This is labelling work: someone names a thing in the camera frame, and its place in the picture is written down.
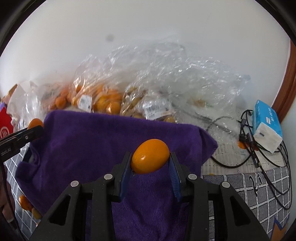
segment brown wooden door frame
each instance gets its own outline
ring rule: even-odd
[[[287,64],[286,74],[281,84],[277,97],[272,105],[279,121],[282,122],[287,115],[296,96],[296,47],[291,41],[290,58]]]

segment purple cloth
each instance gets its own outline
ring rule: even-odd
[[[20,163],[16,171],[22,191],[42,214],[71,181],[95,181],[148,139],[163,140],[198,176],[217,148],[214,139],[193,125],[101,114],[53,111],[44,132],[31,143],[34,161]],[[174,197],[167,165],[131,177],[126,197],[112,204],[112,210],[117,240],[184,238],[187,204]]]

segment tissue pack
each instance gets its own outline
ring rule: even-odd
[[[253,135],[255,141],[271,153],[283,140],[276,112],[261,100],[257,100],[253,110]]]

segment gray checkered tablecloth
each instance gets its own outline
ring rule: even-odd
[[[4,164],[7,166],[7,180],[11,185],[11,192],[15,200],[15,216],[19,223],[20,229],[26,238],[29,238],[36,228],[36,224],[39,220],[36,220],[32,213],[23,210],[19,203],[19,196],[23,194],[19,185],[15,181],[15,172],[17,170],[17,165],[22,161],[26,148],[23,148],[19,154],[7,160]]]
[[[289,187],[289,173],[286,167],[279,167],[266,172],[270,181],[276,188],[285,192]],[[229,182],[240,194],[254,215],[257,217],[268,236],[271,236],[274,220],[284,226],[290,212],[284,210],[275,200],[269,185],[262,173],[241,173],[232,175],[205,175],[203,179],[215,184],[223,181]],[[288,207],[291,202],[291,191],[284,196],[277,195],[280,202]],[[210,240],[214,240],[214,212],[213,202],[209,202]]]
[[[12,187],[12,194],[16,202],[16,218],[20,224],[21,231],[29,238],[36,228],[38,220],[34,219],[32,214],[23,210],[18,202],[22,191],[15,181],[15,172],[17,165],[24,157],[25,149],[21,153],[14,156],[5,162],[8,168],[7,179]],[[286,191],[289,186],[289,173],[287,168],[275,168],[266,172],[271,182],[282,192]],[[240,194],[242,199],[248,204],[254,215],[262,224],[263,228],[271,236],[274,219],[283,226],[288,218],[289,211],[284,210],[278,205],[271,189],[266,183],[262,173],[244,173],[244,174],[230,174],[230,175],[204,175],[203,179],[215,184],[220,184],[223,181],[228,181]],[[278,195],[280,201],[284,203],[285,207],[291,202],[291,192],[286,195]],[[210,230],[209,238],[214,240],[214,213],[213,203],[209,202],[209,220]]]

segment red bag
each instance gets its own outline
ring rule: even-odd
[[[11,133],[13,133],[11,117],[6,113],[6,107],[3,107],[0,112],[0,139],[7,137]]]

